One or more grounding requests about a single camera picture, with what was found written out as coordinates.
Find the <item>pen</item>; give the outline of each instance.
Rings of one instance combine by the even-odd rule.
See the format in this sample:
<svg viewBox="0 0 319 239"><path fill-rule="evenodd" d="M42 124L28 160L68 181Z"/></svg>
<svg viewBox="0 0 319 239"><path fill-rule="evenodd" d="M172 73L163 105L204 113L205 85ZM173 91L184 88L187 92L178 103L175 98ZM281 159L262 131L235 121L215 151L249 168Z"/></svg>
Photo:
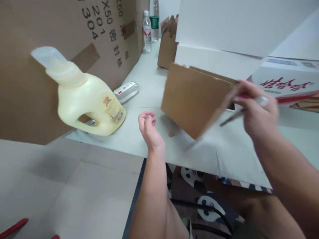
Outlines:
<svg viewBox="0 0 319 239"><path fill-rule="evenodd" d="M264 108L266 105L268 105L268 99L264 96L259 96L256 99L254 99L258 105L260 105L262 108ZM234 119L237 119L238 117L242 116L245 113L246 109L241 109L240 111L234 113L232 116L230 116L227 120L222 122L220 126L224 126L228 122L233 121Z"/></svg>

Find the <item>floor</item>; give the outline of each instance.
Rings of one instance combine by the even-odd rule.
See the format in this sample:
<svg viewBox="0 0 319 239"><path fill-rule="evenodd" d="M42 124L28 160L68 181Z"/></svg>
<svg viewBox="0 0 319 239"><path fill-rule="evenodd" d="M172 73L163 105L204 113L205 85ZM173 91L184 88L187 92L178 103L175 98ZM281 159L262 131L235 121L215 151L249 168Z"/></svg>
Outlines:
<svg viewBox="0 0 319 239"><path fill-rule="evenodd" d="M14 238L127 238L143 158L65 138L0 152L0 232L28 217Z"/></svg>

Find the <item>water bottle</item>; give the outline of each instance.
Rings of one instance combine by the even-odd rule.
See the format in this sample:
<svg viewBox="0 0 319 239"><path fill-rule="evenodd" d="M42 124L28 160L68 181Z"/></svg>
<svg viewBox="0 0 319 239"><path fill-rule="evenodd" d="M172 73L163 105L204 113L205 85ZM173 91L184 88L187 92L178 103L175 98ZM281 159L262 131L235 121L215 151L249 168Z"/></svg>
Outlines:
<svg viewBox="0 0 319 239"><path fill-rule="evenodd" d="M144 11L144 21L143 21L143 34L144 34L144 51L152 51L152 34L151 34L151 20L149 18L149 12Z"/></svg>
<svg viewBox="0 0 319 239"><path fill-rule="evenodd" d="M159 40L159 27L160 27L160 11L159 0L150 0L150 19L152 25L152 41Z"/></svg>

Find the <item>right hand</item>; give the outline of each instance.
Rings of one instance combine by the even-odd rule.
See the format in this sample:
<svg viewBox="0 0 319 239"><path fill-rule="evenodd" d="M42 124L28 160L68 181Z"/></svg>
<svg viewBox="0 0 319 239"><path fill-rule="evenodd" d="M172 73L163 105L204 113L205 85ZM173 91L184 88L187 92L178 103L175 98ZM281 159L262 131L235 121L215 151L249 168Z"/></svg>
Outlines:
<svg viewBox="0 0 319 239"><path fill-rule="evenodd" d="M249 81L239 80L239 82L242 85L240 93L244 93L251 97L251 99L245 99L237 96L234 99L235 104L239 104L247 110L244 115L244 127L246 133L252 138L252 140L263 139L268 135L277 133L279 116L277 100L267 95ZM269 100L266 107L262 108L255 100L253 100L259 96L266 97Z"/></svg>

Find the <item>packing tape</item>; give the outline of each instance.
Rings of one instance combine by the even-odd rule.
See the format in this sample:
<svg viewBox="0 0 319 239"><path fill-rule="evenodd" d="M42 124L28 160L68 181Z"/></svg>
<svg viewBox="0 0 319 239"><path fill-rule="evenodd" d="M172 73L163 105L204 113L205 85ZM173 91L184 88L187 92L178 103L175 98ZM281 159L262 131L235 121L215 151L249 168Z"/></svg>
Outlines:
<svg viewBox="0 0 319 239"><path fill-rule="evenodd" d="M135 20L124 25L124 40L130 37L135 32Z"/></svg>
<svg viewBox="0 0 319 239"><path fill-rule="evenodd" d="M98 60L100 55L97 52L93 43L89 44L71 61L74 62L81 71L87 72Z"/></svg>

